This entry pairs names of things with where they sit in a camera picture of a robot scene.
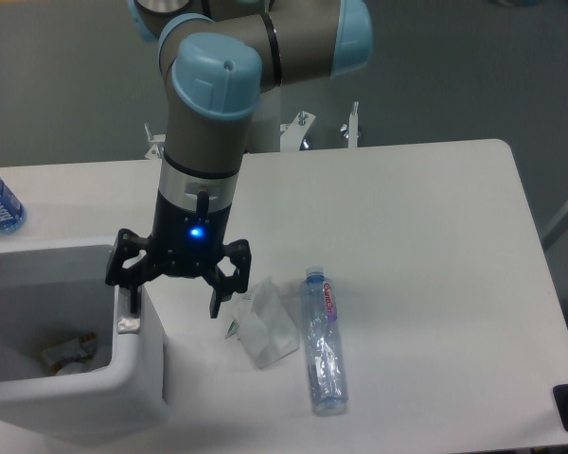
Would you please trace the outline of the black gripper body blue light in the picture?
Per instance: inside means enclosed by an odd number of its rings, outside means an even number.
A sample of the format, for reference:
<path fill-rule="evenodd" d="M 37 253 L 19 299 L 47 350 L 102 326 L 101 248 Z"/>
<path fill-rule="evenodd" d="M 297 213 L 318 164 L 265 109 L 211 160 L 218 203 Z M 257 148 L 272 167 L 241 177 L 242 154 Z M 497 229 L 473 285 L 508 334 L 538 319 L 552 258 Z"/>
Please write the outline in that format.
<path fill-rule="evenodd" d="M 195 278 L 224 257 L 223 239 L 231 206 L 204 218 L 170 203 L 158 193 L 147 258 L 170 277 Z"/>

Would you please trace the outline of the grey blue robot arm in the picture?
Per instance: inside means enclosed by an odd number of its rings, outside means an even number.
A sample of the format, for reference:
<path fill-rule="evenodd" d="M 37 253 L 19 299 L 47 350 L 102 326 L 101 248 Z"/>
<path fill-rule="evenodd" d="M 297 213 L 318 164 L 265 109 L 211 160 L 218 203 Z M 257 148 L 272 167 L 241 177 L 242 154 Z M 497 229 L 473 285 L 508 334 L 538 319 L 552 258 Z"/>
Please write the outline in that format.
<path fill-rule="evenodd" d="M 224 235 L 260 96 L 366 66 L 373 30 L 362 1 L 132 1 L 158 48 L 169 118 L 152 230 L 118 232 L 106 283 L 132 314 L 162 275 L 203 278 L 210 312 L 248 288 L 251 251 Z"/>

